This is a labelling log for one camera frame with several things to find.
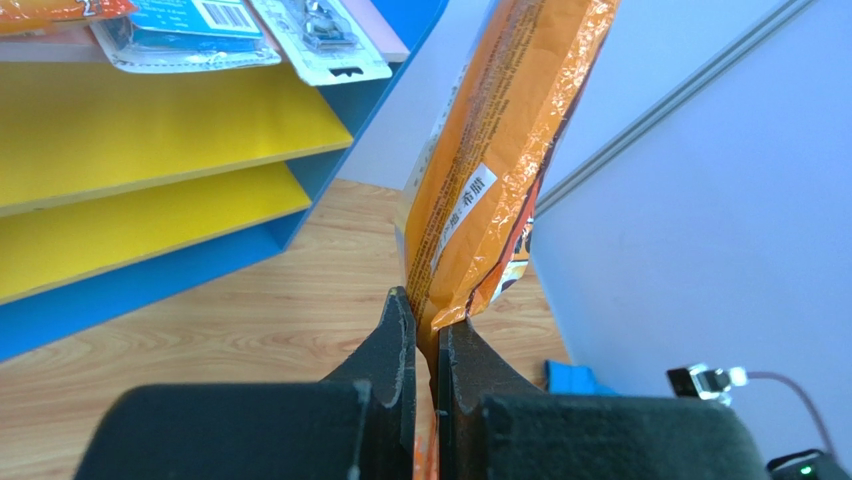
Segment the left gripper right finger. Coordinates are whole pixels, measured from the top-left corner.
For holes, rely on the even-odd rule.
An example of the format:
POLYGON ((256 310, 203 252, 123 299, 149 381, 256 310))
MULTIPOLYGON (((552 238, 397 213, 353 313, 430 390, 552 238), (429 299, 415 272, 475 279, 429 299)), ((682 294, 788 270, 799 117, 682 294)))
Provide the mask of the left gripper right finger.
POLYGON ((442 479, 766 479, 729 408, 696 399, 551 395, 469 322, 441 330, 442 479))

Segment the blue Gillette razor blister pack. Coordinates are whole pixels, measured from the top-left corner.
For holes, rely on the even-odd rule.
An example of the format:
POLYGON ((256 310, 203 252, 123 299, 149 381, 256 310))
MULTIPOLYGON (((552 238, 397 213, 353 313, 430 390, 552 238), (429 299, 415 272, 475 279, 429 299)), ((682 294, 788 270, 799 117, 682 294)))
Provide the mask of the blue Gillette razor blister pack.
POLYGON ((252 6, 306 84, 333 86, 392 76, 342 2, 270 0, 252 6))

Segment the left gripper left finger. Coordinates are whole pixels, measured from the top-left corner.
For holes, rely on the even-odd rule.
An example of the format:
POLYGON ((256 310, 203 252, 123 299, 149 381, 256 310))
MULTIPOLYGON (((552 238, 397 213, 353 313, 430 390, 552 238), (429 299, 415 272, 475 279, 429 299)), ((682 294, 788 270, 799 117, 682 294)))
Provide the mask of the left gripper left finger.
POLYGON ((390 289, 377 327, 311 383, 149 384, 101 419, 79 479, 408 479, 416 322, 390 289))

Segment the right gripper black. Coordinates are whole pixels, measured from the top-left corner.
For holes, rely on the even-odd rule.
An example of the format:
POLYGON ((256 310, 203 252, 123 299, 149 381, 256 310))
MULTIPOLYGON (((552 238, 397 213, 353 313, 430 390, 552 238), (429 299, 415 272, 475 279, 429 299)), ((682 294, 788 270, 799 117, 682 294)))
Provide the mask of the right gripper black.
POLYGON ((851 480, 829 453, 808 449, 770 460, 766 469, 773 480, 851 480))

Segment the orange BIC razor bag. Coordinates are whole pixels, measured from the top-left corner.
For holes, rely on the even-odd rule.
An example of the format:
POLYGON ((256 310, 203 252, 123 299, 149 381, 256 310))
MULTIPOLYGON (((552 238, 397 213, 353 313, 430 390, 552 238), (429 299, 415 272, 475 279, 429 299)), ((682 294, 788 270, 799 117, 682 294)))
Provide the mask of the orange BIC razor bag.
POLYGON ((495 2, 404 190, 396 235, 433 402, 417 479, 485 471, 487 401, 539 394, 472 320, 526 271, 544 176, 618 7, 495 2))
POLYGON ((137 10, 126 0, 1 0, 1 35, 49 35, 137 10))

